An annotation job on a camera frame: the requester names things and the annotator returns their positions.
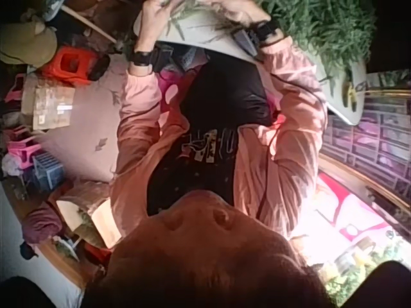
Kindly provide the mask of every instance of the watch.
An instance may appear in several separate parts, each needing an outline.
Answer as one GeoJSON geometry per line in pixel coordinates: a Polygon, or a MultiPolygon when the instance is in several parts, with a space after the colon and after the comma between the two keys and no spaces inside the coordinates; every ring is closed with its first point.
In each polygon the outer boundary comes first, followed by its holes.
{"type": "Polygon", "coordinates": [[[276,29],[279,28],[279,23],[271,18],[270,21],[263,21],[251,27],[251,30],[256,34],[258,40],[262,43],[269,36],[275,34],[276,29]]]}
{"type": "Polygon", "coordinates": [[[137,51],[132,55],[131,62],[133,62],[135,66],[149,66],[152,64],[152,56],[153,51],[137,51]]]}

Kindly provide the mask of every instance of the person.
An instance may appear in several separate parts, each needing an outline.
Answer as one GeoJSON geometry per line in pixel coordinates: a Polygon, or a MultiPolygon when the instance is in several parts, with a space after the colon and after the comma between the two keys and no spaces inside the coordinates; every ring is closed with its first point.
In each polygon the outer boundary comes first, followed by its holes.
{"type": "MultiPolygon", "coordinates": [[[[202,2],[245,27],[271,20],[253,0],[202,2]]],[[[179,4],[144,3],[139,56],[179,4]]],[[[123,239],[81,307],[334,307],[288,241],[315,190],[325,98],[291,37],[275,29],[261,51],[280,125],[255,65],[210,53],[160,130],[159,77],[130,64],[111,189],[123,239]]]]}

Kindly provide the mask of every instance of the wooden table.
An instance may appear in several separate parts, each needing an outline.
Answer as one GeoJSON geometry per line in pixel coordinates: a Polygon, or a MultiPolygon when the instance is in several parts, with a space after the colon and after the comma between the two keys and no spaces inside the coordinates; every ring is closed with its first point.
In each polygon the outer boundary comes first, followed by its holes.
{"type": "MultiPolygon", "coordinates": [[[[22,221],[27,214],[36,209],[45,200],[45,196],[41,194],[31,194],[28,200],[18,199],[15,193],[15,189],[21,187],[21,181],[18,178],[7,178],[2,182],[2,185],[6,197],[19,221],[22,221]]],[[[75,262],[58,253],[51,240],[38,245],[37,249],[61,274],[80,289],[83,289],[86,282],[91,278],[91,274],[85,271],[83,266],[85,264],[83,262],[75,262]]]]}

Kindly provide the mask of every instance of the cloth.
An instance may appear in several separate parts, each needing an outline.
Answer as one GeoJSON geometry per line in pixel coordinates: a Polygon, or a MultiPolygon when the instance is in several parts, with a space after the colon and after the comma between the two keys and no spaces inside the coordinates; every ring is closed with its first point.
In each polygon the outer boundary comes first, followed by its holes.
{"type": "Polygon", "coordinates": [[[0,27],[0,60],[7,64],[41,67],[56,53],[57,38],[50,28],[35,33],[36,22],[0,27]]]}
{"type": "Polygon", "coordinates": [[[170,208],[195,189],[213,191],[234,206],[237,128],[271,125],[256,66],[220,53],[208,52],[208,56],[209,62],[201,67],[181,103],[189,131],[174,142],[148,182],[149,216],[170,208]]]}
{"type": "Polygon", "coordinates": [[[57,235],[63,226],[56,212],[47,203],[42,203],[23,219],[21,228],[26,243],[40,244],[57,235]]]}
{"type": "MultiPolygon", "coordinates": [[[[265,47],[265,69],[282,95],[285,121],[270,127],[245,124],[238,128],[234,170],[234,206],[268,228],[289,237],[299,215],[315,191],[318,156],[326,126],[325,96],[315,77],[316,67],[293,45],[291,37],[265,47]]],[[[195,79],[187,74],[186,83],[195,79]]],[[[160,136],[160,99],[157,77],[128,76],[118,128],[119,156],[110,190],[111,209],[102,220],[114,219],[121,236],[127,236],[147,213],[148,181],[173,143],[189,130],[179,103],[160,136]]]]}

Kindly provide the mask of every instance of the red object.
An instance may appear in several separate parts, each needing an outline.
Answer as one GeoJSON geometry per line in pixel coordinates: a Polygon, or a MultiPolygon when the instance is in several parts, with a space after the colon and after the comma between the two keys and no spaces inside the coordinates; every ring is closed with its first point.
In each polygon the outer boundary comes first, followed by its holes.
{"type": "Polygon", "coordinates": [[[98,55],[94,51],[63,46],[52,61],[42,68],[42,73],[45,77],[89,85],[92,81],[87,76],[97,59],[98,55]]]}
{"type": "Polygon", "coordinates": [[[87,253],[91,254],[93,259],[95,259],[95,260],[89,259],[90,262],[95,264],[95,261],[98,261],[98,263],[102,265],[108,264],[110,257],[111,257],[111,253],[112,253],[108,249],[100,249],[100,248],[94,247],[93,245],[90,245],[87,242],[84,242],[84,250],[87,253]]]}
{"type": "Polygon", "coordinates": [[[20,169],[24,170],[33,165],[33,154],[41,150],[40,144],[34,144],[25,148],[9,148],[9,154],[19,157],[21,159],[20,169]]]}
{"type": "Polygon", "coordinates": [[[26,78],[26,74],[21,73],[15,75],[14,78],[14,85],[8,91],[8,94],[6,95],[6,98],[4,101],[8,103],[9,101],[21,101],[22,95],[23,95],[23,85],[24,85],[24,79],[26,78]]]}
{"type": "Polygon", "coordinates": [[[8,143],[10,141],[18,141],[19,139],[21,140],[21,136],[23,136],[24,133],[30,133],[30,131],[23,125],[14,128],[13,130],[3,130],[4,141],[8,143]]]}

